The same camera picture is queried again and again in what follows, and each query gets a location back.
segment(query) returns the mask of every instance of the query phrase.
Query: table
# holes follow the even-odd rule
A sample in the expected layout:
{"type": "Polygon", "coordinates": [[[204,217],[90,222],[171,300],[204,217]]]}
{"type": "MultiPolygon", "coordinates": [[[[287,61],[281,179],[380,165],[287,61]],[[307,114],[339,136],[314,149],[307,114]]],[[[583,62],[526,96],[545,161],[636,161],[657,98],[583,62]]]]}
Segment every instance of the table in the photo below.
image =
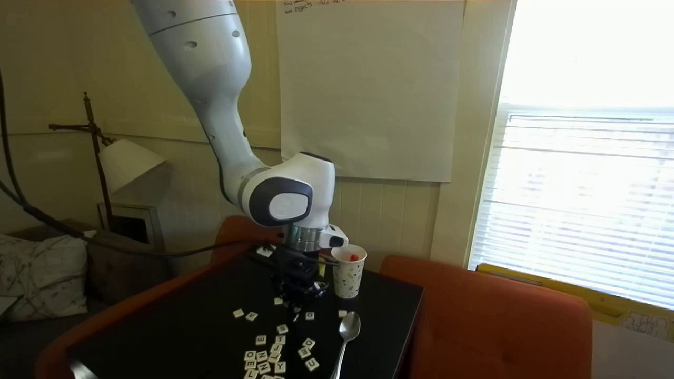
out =
{"type": "Polygon", "coordinates": [[[106,379],[229,379],[244,377],[244,352],[268,350],[287,324],[283,357],[288,373],[283,377],[329,377],[341,345],[338,335],[339,309],[362,316],[362,332],[349,343],[343,377],[393,379],[400,374],[405,352],[422,304],[422,289],[365,271],[360,297],[341,300],[332,290],[305,304],[293,322],[288,302],[277,304],[273,290],[275,269],[251,254],[231,258],[224,269],[208,271],[187,285],[164,295],[152,308],[112,324],[88,341],[69,348],[69,357],[84,361],[106,379]],[[298,350],[316,341],[307,370],[298,350]]]}

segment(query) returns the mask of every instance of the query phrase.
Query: cup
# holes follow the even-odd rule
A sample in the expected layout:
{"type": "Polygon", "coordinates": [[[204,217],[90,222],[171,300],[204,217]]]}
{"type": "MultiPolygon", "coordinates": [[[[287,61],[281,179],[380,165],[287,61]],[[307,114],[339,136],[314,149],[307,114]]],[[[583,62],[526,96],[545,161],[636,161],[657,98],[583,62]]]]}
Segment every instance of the cup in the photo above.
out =
{"type": "Polygon", "coordinates": [[[334,284],[339,298],[355,298],[360,290],[366,250],[358,244],[345,244],[332,250],[334,284]]]}

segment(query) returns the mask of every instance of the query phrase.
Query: orange chair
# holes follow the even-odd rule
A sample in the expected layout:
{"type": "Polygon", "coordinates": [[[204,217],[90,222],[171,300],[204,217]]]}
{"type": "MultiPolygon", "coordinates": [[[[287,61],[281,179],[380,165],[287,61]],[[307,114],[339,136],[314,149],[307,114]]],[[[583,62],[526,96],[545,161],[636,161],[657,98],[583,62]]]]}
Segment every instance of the orange chair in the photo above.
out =
{"type": "Polygon", "coordinates": [[[382,273],[423,289],[410,379],[593,374],[593,316],[578,297],[400,254],[382,273]]]}

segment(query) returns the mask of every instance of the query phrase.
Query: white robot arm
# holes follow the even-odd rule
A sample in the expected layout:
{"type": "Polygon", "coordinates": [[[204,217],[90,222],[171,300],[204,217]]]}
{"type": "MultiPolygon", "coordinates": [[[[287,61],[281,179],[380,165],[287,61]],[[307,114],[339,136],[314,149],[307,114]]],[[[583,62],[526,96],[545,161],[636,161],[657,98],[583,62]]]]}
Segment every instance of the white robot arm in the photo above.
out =
{"type": "Polygon", "coordinates": [[[329,222],[334,161],[298,153],[266,165],[244,136],[239,94],[251,75],[251,52],[234,0],[132,0],[132,5],[201,118],[224,195],[260,225],[287,225],[287,244],[300,253],[345,244],[345,233],[329,222]]]}

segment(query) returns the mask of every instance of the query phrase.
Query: spoon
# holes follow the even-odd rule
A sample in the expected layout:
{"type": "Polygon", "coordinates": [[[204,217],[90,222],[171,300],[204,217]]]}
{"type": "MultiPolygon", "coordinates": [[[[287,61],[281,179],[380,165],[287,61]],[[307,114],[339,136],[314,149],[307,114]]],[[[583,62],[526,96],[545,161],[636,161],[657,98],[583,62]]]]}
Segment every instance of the spoon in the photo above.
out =
{"type": "Polygon", "coordinates": [[[339,322],[339,335],[341,335],[343,343],[341,343],[338,367],[336,367],[332,379],[339,379],[341,377],[341,361],[343,361],[345,345],[360,335],[360,316],[357,311],[349,311],[339,322]]]}

